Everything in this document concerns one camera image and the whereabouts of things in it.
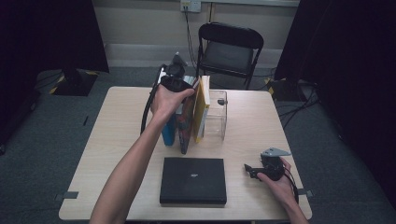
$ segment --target person's right hand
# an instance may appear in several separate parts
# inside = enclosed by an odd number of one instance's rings
[[[285,168],[290,171],[290,164],[285,161],[285,159],[280,158],[285,165]],[[290,200],[294,200],[294,194],[292,190],[292,185],[290,181],[285,177],[282,176],[279,180],[273,181],[267,175],[263,173],[258,173],[257,177],[268,185],[270,190],[275,195],[276,199],[281,203],[289,203]]]

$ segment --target power socket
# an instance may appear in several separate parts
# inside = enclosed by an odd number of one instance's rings
[[[201,1],[180,0],[180,11],[201,12]]]

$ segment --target yellow book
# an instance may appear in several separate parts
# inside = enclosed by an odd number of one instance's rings
[[[194,119],[192,125],[196,143],[200,142],[204,137],[205,120],[207,111],[210,107],[209,80],[210,76],[199,77],[199,86],[195,100]]]

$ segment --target wall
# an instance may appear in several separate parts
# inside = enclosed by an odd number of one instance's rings
[[[93,0],[110,66],[158,65],[176,51],[190,61],[187,23],[179,1]],[[208,21],[247,26],[262,34],[265,44],[258,66],[274,67],[280,57],[297,7],[202,3],[189,13],[194,53],[198,29]]]

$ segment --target closed black laptop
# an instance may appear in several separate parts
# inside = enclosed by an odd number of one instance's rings
[[[226,204],[223,159],[165,158],[160,203]]]

